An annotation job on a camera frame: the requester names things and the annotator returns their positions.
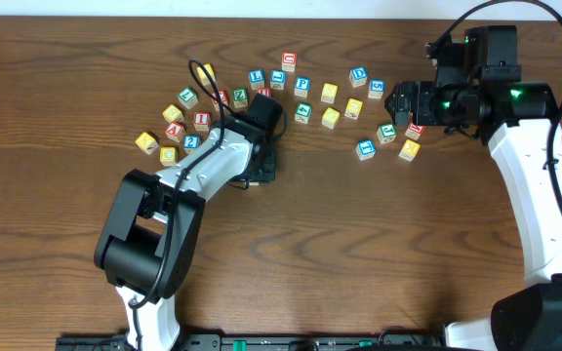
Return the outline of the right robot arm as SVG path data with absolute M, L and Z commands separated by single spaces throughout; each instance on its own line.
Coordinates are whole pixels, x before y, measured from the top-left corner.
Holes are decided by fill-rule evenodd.
M 444 342 L 475 350 L 562 350 L 562 133 L 545 83 L 525 83 L 512 25 L 470 28 L 427 49 L 436 76 L 396 84 L 384 106 L 402 126 L 475 127 L 504 179 L 524 255 L 524 289 L 489 317 L 446 326 Z

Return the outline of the red I block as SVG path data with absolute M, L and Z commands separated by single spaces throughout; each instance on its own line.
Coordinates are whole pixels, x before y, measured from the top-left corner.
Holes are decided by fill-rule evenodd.
M 193 126 L 196 131 L 208 132 L 210 131 L 211 114 L 207 111 L 197 111 L 194 114 Z

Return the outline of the red E block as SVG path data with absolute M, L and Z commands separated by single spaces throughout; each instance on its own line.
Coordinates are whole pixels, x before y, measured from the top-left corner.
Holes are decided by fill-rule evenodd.
M 223 107 L 228 107 L 228 97 L 227 97 L 226 90 L 219 90 L 218 96 L 214 92 L 212 92 L 212 95 L 213 95 L 212 103 L 216 111 L 221 110 L 221 105 L 219 104 L 218 98 L 221 99 Z

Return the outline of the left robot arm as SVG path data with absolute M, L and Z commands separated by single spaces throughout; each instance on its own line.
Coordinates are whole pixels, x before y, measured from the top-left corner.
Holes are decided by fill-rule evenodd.
M 190 268 L 206 203 L 228 182 L 254 176 L 273 159 L 282 106 L 258 94 L 245 111 L 213 125 L 174 166 L 122 179 L 96 246 L 94 263 L 121 296 L 132 350 L 171 350 L 181 328 L 175 294 Z

